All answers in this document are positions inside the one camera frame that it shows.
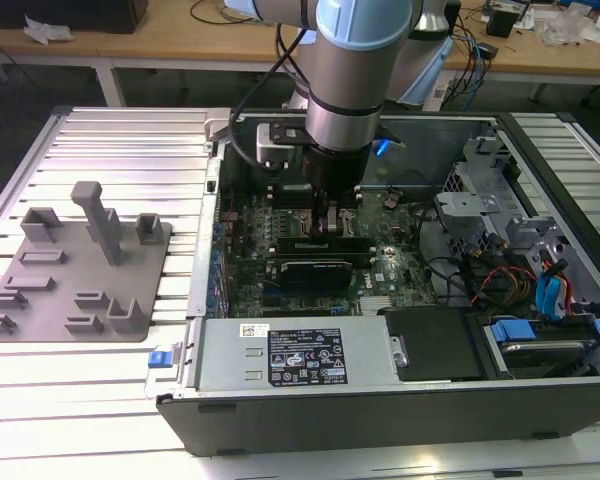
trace motherboard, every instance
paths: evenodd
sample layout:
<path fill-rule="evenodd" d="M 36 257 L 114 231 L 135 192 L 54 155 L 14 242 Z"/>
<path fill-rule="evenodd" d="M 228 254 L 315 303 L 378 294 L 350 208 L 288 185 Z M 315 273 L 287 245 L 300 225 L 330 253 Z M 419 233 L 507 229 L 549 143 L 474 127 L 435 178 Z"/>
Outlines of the motherboard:
<path fill-rule="evenodd" d="M 366 264 L 358 265 L 357 260 L 352 261 L 353 265 L 322 262 L 320 267 L 325 270 L 316 281 L 324 281 L 325 275 L 345 265 L 351 267 L 344 276 L 346 283 L 333 289 L 328 284 L 317 289 L 295 284 L 289 288 L 282 280 L 291 262 L 280 260 L 276 253 L 282 252 L 276 248 L 281 249 L 289 240 L 292 244 L 303 239 L 310 241 L 311 210 L 279 208 L 260 196 L 232 198 L 231 208 L 225 214 L 228 316 L 375 315 L 393 306 L 435 304 L 436 293 L 425 273 L 417 243 L 417 207 L 418 204 L 401 202 L 396 192 L 363 191 L 359 204 L 341 210 L 340 217 L 342 241 L 354 242 L 360 248 L 359 240 L 367 251 L 363 260 Z M 316 262 L 294 258 L 293 266 L 313 268 Z M 300 282 L 306 278 L 301 269 L 298 277 Z M 342 278 L 336 272 L 326 281 L 337 283 Z"/>

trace power supply label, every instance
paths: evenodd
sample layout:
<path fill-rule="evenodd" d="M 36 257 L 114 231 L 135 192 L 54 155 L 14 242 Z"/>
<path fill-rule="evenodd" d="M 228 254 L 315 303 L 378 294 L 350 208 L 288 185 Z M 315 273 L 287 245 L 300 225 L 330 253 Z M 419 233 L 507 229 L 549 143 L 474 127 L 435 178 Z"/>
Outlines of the power supply label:
<path fill-rule="evenodd" d="M 269 330 L 268 344 L 269 383 L 274 387 L 347 383 L 339 328 Z"/>

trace screw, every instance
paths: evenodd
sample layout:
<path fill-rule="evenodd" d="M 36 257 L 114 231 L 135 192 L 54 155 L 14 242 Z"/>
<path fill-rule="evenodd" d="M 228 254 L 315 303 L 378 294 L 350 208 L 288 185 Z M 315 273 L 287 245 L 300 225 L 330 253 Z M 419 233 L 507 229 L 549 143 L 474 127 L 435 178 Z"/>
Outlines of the screw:
<path fill-rule="evenodd" d="M 402 352 L 393 352 L 393 361 L 396 362 L 396 367 L 398 368 L 407 366 L 407 357 Z"/>

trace gray base plate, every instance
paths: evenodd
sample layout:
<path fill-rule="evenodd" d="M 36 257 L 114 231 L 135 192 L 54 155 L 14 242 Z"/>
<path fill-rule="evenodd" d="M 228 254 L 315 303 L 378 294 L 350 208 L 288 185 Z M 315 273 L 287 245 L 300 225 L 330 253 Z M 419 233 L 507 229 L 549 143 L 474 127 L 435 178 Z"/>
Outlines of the gray base plate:
<path fill-rule="evenodd" d="M 86 230 L 86 222 L 63 222 L 53 229 L 54 243 L 34 245 L 25 238 L 18 253 L 0 281 L 4 291 L 10 277 L 50 276 L 54 285 L 49 291 L 22 290 L 27 303 L 24 309 L 0 309 L 16 327 L 11 334 L 0 332 L 0 342 L 141 342 L 147 337 L 164 259 L 171 236 L 171 225 L 162 223 L 162 245 L 140 245 L 134 224 L 121 222 L 122 253 L 118 265 L 110 266 L 100 246 Z M 66 259 L 57 265 L 22 265 L 25 252 L 62 250 Z M 102 290 L 127 309 L 135 298 L 144 314 L 135 331 L 116 332 L 106 318 L 106 308 L 81 311 L 74 302 L 77 291 Z M 104 329 L 101 333 L 71 333 L 67 317 L 96 314 Z"/>

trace wooden tabletop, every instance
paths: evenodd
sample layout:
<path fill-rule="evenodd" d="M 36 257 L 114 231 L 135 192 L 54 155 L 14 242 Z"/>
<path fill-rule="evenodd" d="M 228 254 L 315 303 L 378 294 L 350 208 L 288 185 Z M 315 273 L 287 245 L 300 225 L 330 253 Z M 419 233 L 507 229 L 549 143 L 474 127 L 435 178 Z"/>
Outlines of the wooden tabletop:
<path fill-rule="evenodd" d="M 463 0 L 460 15 L 478 42 L 498 48 L 498 54 L 491 65 L 492 71 L 600 75 L 600 44 L 584 40 L 580 45 L 545 47 L 536 32 L 517 28 L 513 29 L 509 38 L 487 36 L 486 24 L 479 21 L 480 13 L 471 10 L 482 3 L 484 2 Z M 456 40 L 456 48 L 449 55 L 446 68 L 464 69 L 467 52 L 459 45 L 460 42 Z"/>
<path fill-rule="evenodd" d="M 273 62 L 274 29 L 265 25 L 207 25 L 191 18 L 193 0 L 150 0 L 149 9 L 133 35 L 74 32 L 75 40 L 40 45 L 19 30 L 0 30 L 0 44 L 13 54 L 105 56 L 158 59 L 224 60 Z M 465 0 L 460 11 L 463 20 L 480 0 Z M 213 1 L 202 4 L 196 14 L 222 21 Z M 464 20 L 478 41 L 499 48 L 491 70 L 517 73 L 600 75 L 600 45 L 585 41 L 580 45 L 543 46 L 536 34 L 517 30 L 507 39 L 486 36 L 479 14 Z M 287 36 L 293 35 L 287 29 Z M 467 57 L 456 47 L 446 68 L 463 69 Z"/>

